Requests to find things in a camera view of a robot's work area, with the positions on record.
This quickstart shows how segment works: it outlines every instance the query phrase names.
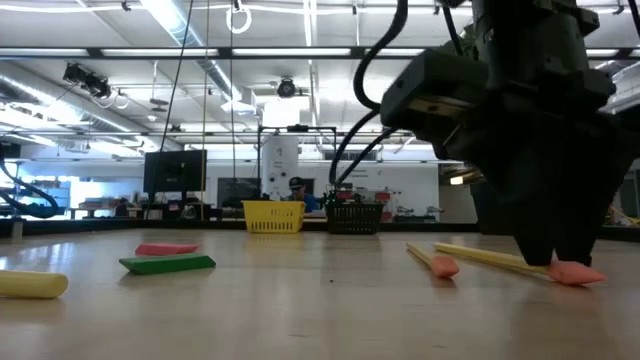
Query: black monitor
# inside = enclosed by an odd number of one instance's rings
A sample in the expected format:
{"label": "black monitor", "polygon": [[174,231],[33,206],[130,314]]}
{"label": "black monitor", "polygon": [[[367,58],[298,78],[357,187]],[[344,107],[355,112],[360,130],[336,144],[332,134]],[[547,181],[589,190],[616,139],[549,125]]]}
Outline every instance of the black monitor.
{"label": "black monitor", "polygon": [[144,157],[144,191],[151,199],[158,192],[185,194],[206,190],[202,183],[202,177],[207,177],[206,158],[206,150],[147,153]]}

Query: yellow basket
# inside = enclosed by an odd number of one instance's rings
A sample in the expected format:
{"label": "yellow basket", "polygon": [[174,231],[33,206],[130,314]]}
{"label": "yellow basket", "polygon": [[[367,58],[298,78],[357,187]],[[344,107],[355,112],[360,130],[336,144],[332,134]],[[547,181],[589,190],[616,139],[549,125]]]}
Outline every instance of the yellow basket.
{"label": "yellow basket", "polygon": [[302,201],[243,201],[242,205],[249,232],[293,234],[302,228]]}

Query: plastic basket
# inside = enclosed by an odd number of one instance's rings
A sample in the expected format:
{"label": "plastic basket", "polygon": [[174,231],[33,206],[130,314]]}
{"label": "plastic basket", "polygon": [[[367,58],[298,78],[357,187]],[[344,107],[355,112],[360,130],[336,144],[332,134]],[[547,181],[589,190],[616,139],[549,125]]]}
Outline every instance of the plastic basket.
{"label": "plastic basket", "polygon": [[327,205],[331,234],[375,234],[380,230],[384,204]]}
{"label": "plastic basket", "polygon": [[304,220],[302,201],[243,201],[247,231],[293,234]]}

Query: green foam block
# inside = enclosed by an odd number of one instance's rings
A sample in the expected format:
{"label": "green foam block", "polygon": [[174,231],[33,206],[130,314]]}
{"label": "green foam block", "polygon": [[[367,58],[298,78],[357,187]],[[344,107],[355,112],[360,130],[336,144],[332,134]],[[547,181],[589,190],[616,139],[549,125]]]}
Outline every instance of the green foam block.
{"label": "green foam block", "polygon": [[202,254],[145,256],[120,259],[119,261],[129,271],[138,275],[162,274],[216,266],[216,262],[213,259]]}

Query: cap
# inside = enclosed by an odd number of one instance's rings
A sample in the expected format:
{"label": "cap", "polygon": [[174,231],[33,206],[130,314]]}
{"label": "cap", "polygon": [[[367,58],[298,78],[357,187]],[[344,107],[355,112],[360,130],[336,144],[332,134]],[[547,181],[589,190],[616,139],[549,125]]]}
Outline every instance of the cap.
{"label": "cap", "polygon": [[298,190],[304,186],[304,180],[302,178],[294,176],[289,180],[289,188],[291,190]]}

